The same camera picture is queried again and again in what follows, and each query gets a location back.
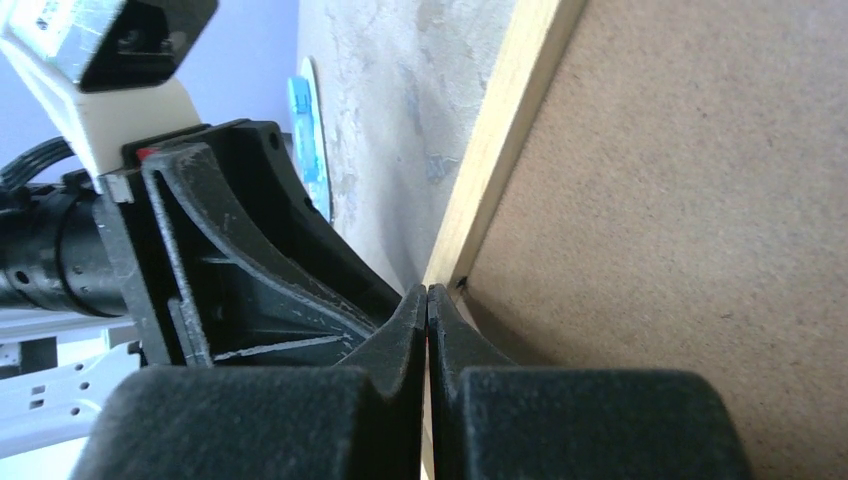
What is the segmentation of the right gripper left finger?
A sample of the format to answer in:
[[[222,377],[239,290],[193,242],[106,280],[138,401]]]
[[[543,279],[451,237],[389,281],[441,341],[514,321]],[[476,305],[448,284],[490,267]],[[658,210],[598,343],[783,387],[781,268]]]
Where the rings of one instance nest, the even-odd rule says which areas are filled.
[[[329,367],[150,366],[109,396],[76,479],[416,479],[427,290]]]

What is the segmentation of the brown backing board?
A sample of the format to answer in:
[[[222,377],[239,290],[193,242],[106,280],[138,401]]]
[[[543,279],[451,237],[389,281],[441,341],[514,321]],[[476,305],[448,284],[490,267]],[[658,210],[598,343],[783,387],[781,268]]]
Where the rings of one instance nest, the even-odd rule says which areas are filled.
[[[466,294],[518,362],[695,371],[757,478],[845,478],[846,3],[588,2]]]

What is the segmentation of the wooden picture frame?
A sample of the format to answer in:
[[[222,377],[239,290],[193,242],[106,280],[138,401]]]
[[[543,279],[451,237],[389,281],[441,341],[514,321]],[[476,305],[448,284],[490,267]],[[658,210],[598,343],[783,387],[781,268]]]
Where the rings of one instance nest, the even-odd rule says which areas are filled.
[[[471,272],[584,8],[577,0],[515,4],[423,284],[455,289]]]

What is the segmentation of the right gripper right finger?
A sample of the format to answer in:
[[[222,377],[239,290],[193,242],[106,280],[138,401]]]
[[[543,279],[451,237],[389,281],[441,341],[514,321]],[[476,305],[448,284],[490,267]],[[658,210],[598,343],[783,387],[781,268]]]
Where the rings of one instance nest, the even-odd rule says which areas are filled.
[[[718,392],[679,370],[521,366],[445,287],[427,306],[440,479],[748,479]]]

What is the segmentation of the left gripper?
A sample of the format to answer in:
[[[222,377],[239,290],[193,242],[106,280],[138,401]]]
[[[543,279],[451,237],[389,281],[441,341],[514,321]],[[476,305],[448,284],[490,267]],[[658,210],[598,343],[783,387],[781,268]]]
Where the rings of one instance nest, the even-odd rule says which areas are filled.
[[[126,316],[152,364],[329,366],[376,332],[277,251],[209,144],[160,150],[141,175],[127,202],[81,170],[2,192],[2,308]]]

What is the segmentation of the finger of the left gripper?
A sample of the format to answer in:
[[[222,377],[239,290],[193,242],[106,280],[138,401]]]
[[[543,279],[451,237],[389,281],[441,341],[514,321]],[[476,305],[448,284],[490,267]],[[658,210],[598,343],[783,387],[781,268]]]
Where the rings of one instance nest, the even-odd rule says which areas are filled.
[[[203,131],[227,184],[250,219],[287,259],[384,324],[401,295],[345,242],[313,205],[272,121],[237,120]]]

